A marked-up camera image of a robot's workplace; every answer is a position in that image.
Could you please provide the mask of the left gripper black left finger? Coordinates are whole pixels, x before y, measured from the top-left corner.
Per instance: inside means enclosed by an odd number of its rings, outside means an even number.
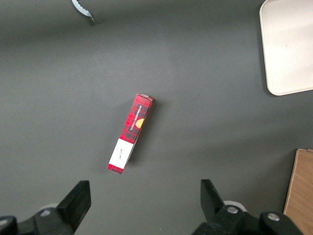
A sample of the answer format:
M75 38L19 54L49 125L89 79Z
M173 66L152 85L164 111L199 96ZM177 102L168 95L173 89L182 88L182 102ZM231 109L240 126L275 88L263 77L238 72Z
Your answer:
M79 183L57 205L46 205L22 222L0 217L2 235L73 235L91 206L89 181Z

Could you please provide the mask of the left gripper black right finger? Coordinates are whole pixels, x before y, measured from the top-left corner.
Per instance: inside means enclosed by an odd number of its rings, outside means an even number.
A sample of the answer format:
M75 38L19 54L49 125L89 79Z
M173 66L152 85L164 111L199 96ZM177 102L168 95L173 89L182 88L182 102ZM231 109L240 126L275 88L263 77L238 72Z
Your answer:
M301 235L286 215L265 211L254 217L239 206L226 204L209 179L201 180L201 208L206 221L194 235Z

